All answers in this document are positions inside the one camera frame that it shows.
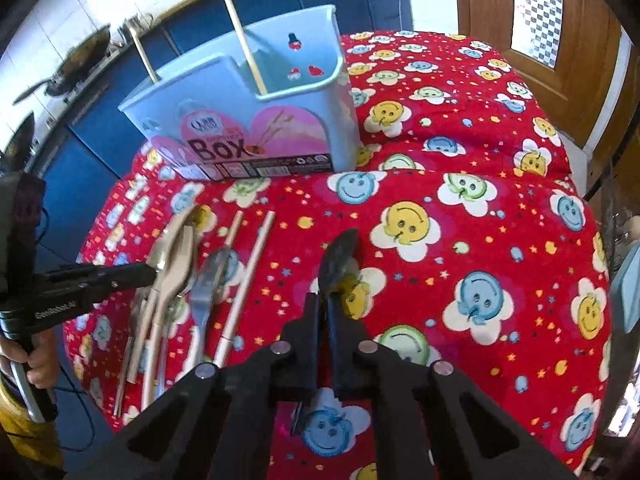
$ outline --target frying pan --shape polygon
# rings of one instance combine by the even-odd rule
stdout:
[[[35,120],[31,112],[18,126],[4,153],[0,152],[0,175],[22,171],[31,155]]]
[[[52,97],[58,97],[71,91],[89,75],[89,70],[104,57],[110,39],[109,23],[107,23],[69,51],[66,59],[51,77],[38,81],[18,95],[14,100],[14,105],[29,97],[44,84],[47,85],[44,93]]]

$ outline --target yellow cloth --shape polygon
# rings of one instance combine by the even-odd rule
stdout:
[[[58,436],[53,422],[36,424],[29,418],[27,410],[18,404],[0,381],[0,424],[7,433],[35,436],[21,438],[10,436],[15,449],[22,456],[41,464],[62,468],[63,458],[58,448]]]

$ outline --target checkered glass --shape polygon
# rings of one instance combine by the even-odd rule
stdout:
[[[513,50],[553,68],[561,30],[562,0],[514,0]]]

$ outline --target red blanket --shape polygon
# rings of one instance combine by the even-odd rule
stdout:
[[[79,255],[144,260],[171,216],[195,202],[199,263],[244,222],[206,335],[214,351],[268,210],[268,238],[230,363],[274,341],[317,287],[326,245],[358,228],[362,249],[342,299],[377,341],[429,365],[444,358],[571,469],[584,463],[608,377],[610,321],[602,240],[576,196],[555,128],[515,71],[480,41],[414,32],[344,38],[361,124],[348,174],[187,182],[148,145],[118,182]],[[117,430],[136,416],[142,375],[113,418],[132,294],[115,294],[65,326],[78,378]],[[167,385],[203,335],[188,296],[170,328]],[[375,478],[366,404],[322,389],[289,436],[281,406],[270,478]]]

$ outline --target pan handle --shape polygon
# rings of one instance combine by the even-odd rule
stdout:
[[[44,85],[45,83],[50,83],[50,82],[51,82],[51,78],[47,77],[46,79],[43,79],[42,81],[38,81],[36,84],[31,85],[24,92],[22,92],[20,95],[18,95],[17,98],[14,99],[14,106],[17,105],[20,101],[25,100],[27,97],[29,97],[31,94],[33,94],[38,88],[40,88],[42,85]]]

